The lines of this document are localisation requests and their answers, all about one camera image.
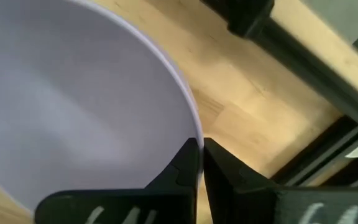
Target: black plastic piece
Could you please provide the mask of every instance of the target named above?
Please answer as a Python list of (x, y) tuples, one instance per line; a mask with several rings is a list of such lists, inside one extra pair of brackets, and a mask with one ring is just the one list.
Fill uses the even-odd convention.
[(358, 223), (358, 188), (282, 187), (212, 139), (205, 143), (214, 224)]
[(274, 0), (202, 0), (227, 22), (233, 34), (243, 38), (257, 36), (274, 6)]
[(268, 188), (276, 184), (210, 138), (205, 139), (204, 177), (214, 224), (273, 223), (273, 210), (266, 214), (266, 208), (273, 206)]
[(358, 124), (340, 118), (281, 168), (272, 180), (287, 186), (306, 186), (330, 165), (358, 147)]
[(195, 224), (199, 164), (200, 149), (191, 138), (145, 189), (58, 192), (40, 202), (35, 222)]

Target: wooden table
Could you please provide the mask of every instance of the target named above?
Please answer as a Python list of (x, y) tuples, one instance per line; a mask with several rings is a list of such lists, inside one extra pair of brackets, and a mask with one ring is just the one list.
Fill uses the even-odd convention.
[[(231, 35), (199, 0), (96, 2), (168, 52), (191, 86), (205, 135), (267, 177), (341, 115), (260, 47)], [(358, 55), (301, 2), (277, 1), (272, 17), (358, 89)], [(1, 191), (0, 223), (31, 223)], [(204, 184), (198, 223), (211, 223)]]

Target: light wood grain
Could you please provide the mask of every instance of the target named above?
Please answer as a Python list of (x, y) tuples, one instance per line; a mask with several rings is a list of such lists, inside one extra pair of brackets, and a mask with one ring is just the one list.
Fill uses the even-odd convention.
[[(285, 15), (291, 11), (285, 1), (289, 0), (279, 0), (274, 17), (292, 32), (305, 30), (304, 21), (289, 21), (293, 17)], [(133, 23), (167, 51), (189, 81), (205, 135), (268, 177), (340, 116), (269, 54), (229, 34), (226, 23), (198, 0), (96, 2)], [(318, 22), (315, 26), (323, 28)], [(318, 51), (312, 40), (300, 39)], [(358, 76), (358, 57), (334, 58), (341, 47), (328, 46), (332, 52), (324, 59), (333, 61), (345, 75), (351, 69)], [(198, 196), (198, 223), (211, 223), (203, 182)], [(29, 223), (27, 218), (0, 192), (0, 223)]]

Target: black metal frame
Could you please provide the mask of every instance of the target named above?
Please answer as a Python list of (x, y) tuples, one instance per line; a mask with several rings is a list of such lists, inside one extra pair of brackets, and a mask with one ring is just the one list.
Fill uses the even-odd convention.
[(308, 185), (358, 147), (358, 91), (270, 18), (273, 0), (203, 1), (227, 20), (233, 34), (254, 41), (345, 114), (278, 171), (274, 181)]
[(358, 158), (321, 184), (322, 186), (358, 187)]

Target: white bowl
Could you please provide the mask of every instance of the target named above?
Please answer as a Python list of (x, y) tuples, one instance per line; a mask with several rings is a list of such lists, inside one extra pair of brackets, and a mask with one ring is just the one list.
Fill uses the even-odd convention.
[(188, 138), (188, 85), (96, 4), (0, 0), (0, 186), (34, 211), (68, 189), (145, 187)]

